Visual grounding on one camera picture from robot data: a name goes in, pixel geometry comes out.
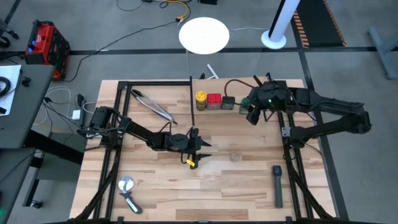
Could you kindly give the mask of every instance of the white pillar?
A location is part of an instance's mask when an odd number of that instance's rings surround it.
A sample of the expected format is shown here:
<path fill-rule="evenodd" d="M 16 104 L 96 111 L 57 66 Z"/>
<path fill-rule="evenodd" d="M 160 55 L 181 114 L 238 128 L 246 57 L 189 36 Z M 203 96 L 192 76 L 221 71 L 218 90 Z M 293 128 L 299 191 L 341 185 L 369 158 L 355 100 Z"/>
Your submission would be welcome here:
<path fill-rule="evenodd" d="M 281 49 L 286 44 L 285 31 L 300 0 L 281 0 L 271 28 L 261 35 L 261 42 L 270 49 Z"/>

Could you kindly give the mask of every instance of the gray floor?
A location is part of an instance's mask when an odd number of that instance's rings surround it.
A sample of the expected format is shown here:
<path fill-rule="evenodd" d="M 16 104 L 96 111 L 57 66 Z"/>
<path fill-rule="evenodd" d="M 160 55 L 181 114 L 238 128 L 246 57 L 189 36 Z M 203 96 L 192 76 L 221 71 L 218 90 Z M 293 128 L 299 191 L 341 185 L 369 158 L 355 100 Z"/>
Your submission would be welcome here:
<path fill-rule="evenodd" d="M 4 2 L 4 6 L 8 7 L 0 9 L 2 18 L 13 3 L 12 0 Z M 385 38 L 398 31 L 395 25 L 398 2 L 395 0 L 328 2 L 350 47 L 372 46 L 367 35 L 369 26 L 376 26 Z M 122 7 L 135 7 L 138 4 L 136 0 L 120 0 Z M 214 17 L 230 29 L 269 27 L 278 4 L 278 0 L 220 0 L 218 6 L 202 5 L 196 1 L 190 3 L 192 18 Z M 183 10 L 183 7 L 172 5 L 160 9 L 155 2 L 144 4 L 134 12 L 123 12 L 116 7 L 116 0 L 21 1 L 10 22 L 21 39 L 14 41 L 9 50 L 24 50 L 34 19 L 53 21 L 69 40 L 72 50 L 95 50 L 142 27 L 171 21 Z M 261 33 L 260 30 L 236 31 L 228 47 L 259 47 Z M 109 49 L 182 48 L 177 34 L 173 24 L 129 37 Z M 287 47 L 295 47 L 290 26 L 286 36 Z M 329 138 L 350 219 L 396 223 L 398 168 L 395 160 L 398 157 L 398 140 L 395 127 L 398 124 L 398 106 L 394 97 L 398 93 L 398 81 L 384 79 L 385 71 L 374 52 L 307 53 L 306 56 L 317 92 L 329 97 L 364 102 L 371 115 L 373 129 L 370 133 L 363 136 L 336 134 Z M 81 58 L 70 57 L 68 78 L 75 74 Z M 398 62 L 397 53 L 393 53 L 393 59 Z M 88 101 L 95 101 L 101 80 L 198 77 L 202 72 L 208 74 L 205 67 L 207 63 L 212 64 L 220 77 L 250 77 L 271 72 L 274 78 L 304 78 L 297 53 L 190 54 L 189 70 L 185 54 L 99 55 L 83 61 L 74 82 L 53 85 L 66 85 L 72 94 L 81 93 Z M 54 95 L 53 100 L 65 101 L 67 96 L 59 93 Z M 66 112 L 64 106 L 57 109 L 63 114 Z M 41 111 L 37 120 L 40 121 L 43 115 Z M 68 128 L 55 114 L 50 115 L 56 131 L 68 132 Z M 328 115 L 324 117 L 325 120 L 334 118 Z M 49 131 L 48 126 L 35 128 L 43 133 Z M 44 200 L 46 206 L 40 210 L 21 208 L 19 198 L 9 223 L 29 223 L 30 217 L 34 220 L 31 223 L 65 220 L 72 205 L 75 185 L 74 181 L 42 183 L 36 198 Z"/>

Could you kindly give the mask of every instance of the wooden tabletop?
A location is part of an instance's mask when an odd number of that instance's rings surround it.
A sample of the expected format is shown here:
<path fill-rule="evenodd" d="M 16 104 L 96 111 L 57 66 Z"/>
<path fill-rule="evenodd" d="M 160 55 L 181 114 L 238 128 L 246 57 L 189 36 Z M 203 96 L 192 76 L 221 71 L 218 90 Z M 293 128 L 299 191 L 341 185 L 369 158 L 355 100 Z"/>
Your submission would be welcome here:
<path fill-rule="evenodd" d="M 228 80 L 194 80 L 193 91 L 223 95 Z M 240 80 L 255 85 L 252 78 Z M 118 80 L 102 81 L 97 106 L 113 106 L 117 84 Z M 287 80 L 287 84 L 303 87 L 301 80 Z M 186 133 L 191 127 L 189 86 L 133 88 L 151 97 L 174 116 L 178 125 L 173 124 L 173 134 Z M 237 82 L 228 86 L 228 95 L 235 96 L 238 102 L 249 91 L 249 87 Z M 232 111 L 195 109 L 196 127 L 202 138 L 212 145 L 199 151 L 212 156 L 202 159 L 196 170 L 190 170 L 188 164 L 181 164 L 180 154 L 152 151 L 141 140 L 125 135 L 118 179 L 124 175 L 134 178 L 132 196 L 144 212 L 136 215 L 130 211 L 116 188 L 111 219 L 116 220 L 118 216 L 124 216 L 125 221 L 271 221 L 285 220 L 286 216 L 294 218 L 277 116 L 267 123 L 260 118 L 257 126 L 253 126 L 238 113 L 238 109 L 238 106 Z M 151 131 L 158 131 L 167 122 L 134 98 L 129 103 L 128 116 Z M 306 114 L 296 113 L 294 118 L 297 126 L 313 125 Z M 90 140 L 87 147 L 97 146 L 99 141 Z M 308 143 L 318 147 L 317 140 Z M 309 189 L 324 209 L 335 215 L 320 153 L 311 147 L 305 147 L 301 152 Z M 103 157 L 103 148 L 85 153 L 71 217 L 77 216 L 96 193 Z M 274 206 L 273 165 L 282 166 L 283 208 Z M 302 193 L 297 189 L 301 211 L 305 215 Z M 106 192 L 101 217 L 104 217 L 107 196 Z"/>

